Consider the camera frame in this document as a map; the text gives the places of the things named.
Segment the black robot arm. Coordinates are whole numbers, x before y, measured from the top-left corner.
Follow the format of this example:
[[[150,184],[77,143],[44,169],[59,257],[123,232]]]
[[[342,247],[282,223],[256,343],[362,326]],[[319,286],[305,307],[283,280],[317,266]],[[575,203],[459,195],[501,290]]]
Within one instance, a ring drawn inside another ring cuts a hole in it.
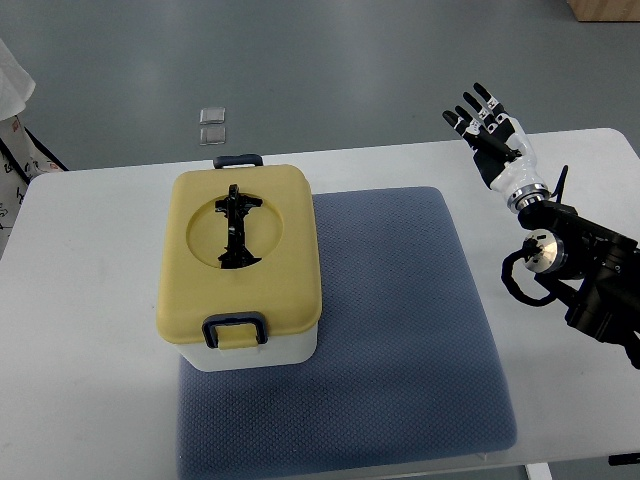
[[[575,208],[542,200],[518,213],[529,231],[519,250],[502,262],[501,280],[519,302],[567,307],[567,325],[601,342],[620,345],[639,367],[638,242],[581,217]],[[542,298],[524,293],[513,278],[522,260],[547,291]]]

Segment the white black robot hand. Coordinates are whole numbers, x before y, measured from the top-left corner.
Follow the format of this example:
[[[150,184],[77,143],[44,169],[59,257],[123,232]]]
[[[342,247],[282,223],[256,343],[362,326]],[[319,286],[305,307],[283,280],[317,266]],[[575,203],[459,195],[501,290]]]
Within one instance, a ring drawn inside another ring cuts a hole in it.
[[[551,196],[536,170],[537,157],[519,121],[483,85],[465,92],[467,108],[456,106],[443,118],[467,143],[484,184],[502,195],[517,214],[528,205]]]

